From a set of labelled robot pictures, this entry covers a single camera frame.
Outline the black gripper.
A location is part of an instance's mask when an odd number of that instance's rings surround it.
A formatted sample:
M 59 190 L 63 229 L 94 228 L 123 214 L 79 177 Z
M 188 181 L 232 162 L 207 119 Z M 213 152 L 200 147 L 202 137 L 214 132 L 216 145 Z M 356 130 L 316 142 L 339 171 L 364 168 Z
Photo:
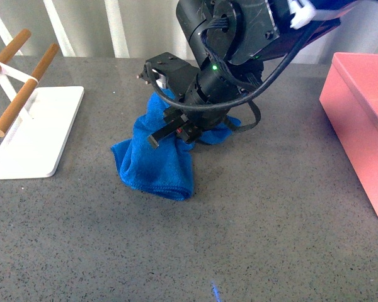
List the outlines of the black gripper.
M 247 62 L 244 65 L 233 65 L 231 75 L 239 78 L 235 84 L 223 73 L 222 67 L 216 63 L 209 64 L 204 70 L 200 70 L 185 95 L 178 98 L 178 102 L 187 106 L 205 106 L 210 109 L 183 110 L 174 106 L 163 113 L 166 125 L 148 136 L 147 141 L 152 148 L 158 148 L 159 142 L 172 133 L 186 143 L 196 140 L 206 141 L 205 132 L 216 128 L 218 125 L 227 126 L 234 132 L 244 132 L 254 128 L 261 120 L 259 107 L 249 101 L 248 106 L 252 111 L 254 122 L 240 126 L 234 120 L 230 120 L 228 112 L 230 107 L 217 109 L 216 106 L 228 103 L 238 97 L 261 86 L 261 76 L 264 66 L 261 62 Z M 250 89 L 245 88 L 242 82 L 249 84 Z

